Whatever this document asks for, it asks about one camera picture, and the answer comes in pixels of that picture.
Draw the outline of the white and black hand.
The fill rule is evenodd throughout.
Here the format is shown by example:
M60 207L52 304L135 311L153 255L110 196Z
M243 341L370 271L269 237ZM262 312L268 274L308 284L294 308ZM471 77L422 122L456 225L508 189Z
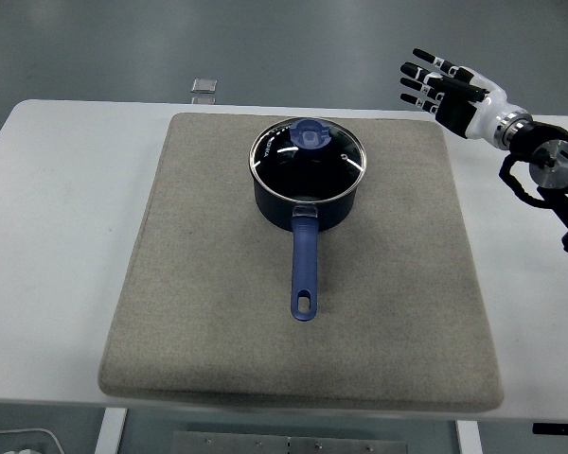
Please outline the white and black hand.
M400 99L432 114L441 126L465 139L483 139L496 148L507 149L505 135L532 115L511 104L504 89L469 67L455 64L423 49L413 55L429 66L404 63L400 83L411 90Z

